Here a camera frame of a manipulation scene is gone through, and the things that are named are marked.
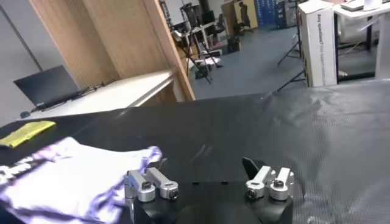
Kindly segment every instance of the screw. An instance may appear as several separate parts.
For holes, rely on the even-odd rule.
[[[145,181],[145,182],[143,182],[142,185],[141,185],[142,190],[146,190],[146,189],[149,189],[149,188],[151,188],[151,187],[152,187],[152,183],[149,182],[149,181]]]
[[[254,200],[254,199],[256,199],[256,196],[257,196],[257,194],[256,194],[256,192],[254,191],[254,190],[248,190],[247,192],[246,192],[246,197],[249,199],[249,200]]]
[[[179,192],[178,190],[173,190],[169,193],[169,199],[174,201],[179,197]]]
[[[285,185],[284,182],[281,181],[281,180],[275,180],[275,181],[274,181],[274,187],[276,187],[276,188],[281,188],[281,187],[283,187],[284,185]]]

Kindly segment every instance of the chair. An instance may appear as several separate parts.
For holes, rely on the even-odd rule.
[[[224,15],[219,14],[219,18],[215,26],[211,26],[209,29],[206,30],[207,33],[210,35],[213,35],[213,42],[218,42],[218,34],[225,31],[225,25],[224,25]]]

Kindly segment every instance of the wooden cabinet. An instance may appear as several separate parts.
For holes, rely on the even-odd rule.
[[[30,0],[80,87],[175,70],[194,94],[158,0]]]

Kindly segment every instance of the metal bracket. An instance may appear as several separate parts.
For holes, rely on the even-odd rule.
[[[179,185],[166,178],[158,169],[154,167],[146,169],[145,178],[159,188],[161,198],[176,200],[179,196]]]
[[[293,196],[294,173],[289,168],[281,168],[278,177],[271,183],[269,195],[278,201]]]
[[[155,187],[150,181],[146,181],[138,170],[130,170],[125,176],[125,196],[138,197],[139,201],[149,202],[155,198]]]
[[[269,187],[273,179],[275,179],[275,171],[269,166],[263,166],[255,178],[245,183],[247,187],[246,197],[249,200],[256,200],[263,197],[265,187]]]

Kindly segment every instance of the white box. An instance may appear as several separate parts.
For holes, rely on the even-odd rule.
[[[337,85],[333,3],[299,4],[303,59],[308,86]]]

